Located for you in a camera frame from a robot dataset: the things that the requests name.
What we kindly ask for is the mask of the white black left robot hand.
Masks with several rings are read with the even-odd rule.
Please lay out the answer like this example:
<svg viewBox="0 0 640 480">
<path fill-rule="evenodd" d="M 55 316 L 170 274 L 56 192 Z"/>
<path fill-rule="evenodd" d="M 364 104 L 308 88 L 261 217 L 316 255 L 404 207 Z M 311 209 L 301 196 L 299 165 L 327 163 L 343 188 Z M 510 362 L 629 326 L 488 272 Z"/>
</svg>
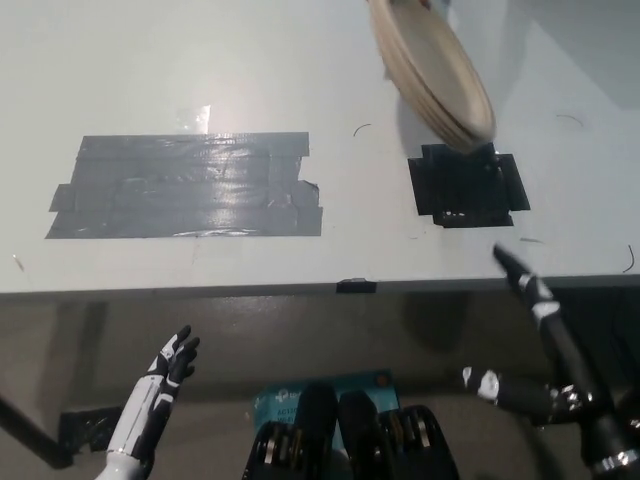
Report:
<svg viewBox="0 0 640 480">
<path fill-rule="evenodd" d="M 155 451 L 182 383 L 195 371 L 199 337 L 186 325 L 162 347 L 134 386 L 107 451 L 146 461 Z"/>
</svg>

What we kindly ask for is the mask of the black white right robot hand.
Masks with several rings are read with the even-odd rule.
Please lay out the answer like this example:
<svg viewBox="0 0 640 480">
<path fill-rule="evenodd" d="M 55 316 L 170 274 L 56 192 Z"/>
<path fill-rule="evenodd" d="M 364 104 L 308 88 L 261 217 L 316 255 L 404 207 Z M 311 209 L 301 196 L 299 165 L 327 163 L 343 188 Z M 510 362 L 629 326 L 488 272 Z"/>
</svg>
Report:
<svg viewBox="0 0 640 480">
<path fill-rule="evenodd" d="M 493 257 L 529 312 L 553 368 L 554 382 L 535 384 L 467 366 L 461 372 L 465 390 L 536 427 L 577 425 L 581 458 L 593 479 L 637 479 L 639 431 L 614 403 L 592 356 L 565 321 L 560 302 L 512 252 L 496 244 Z"/>
</svg>

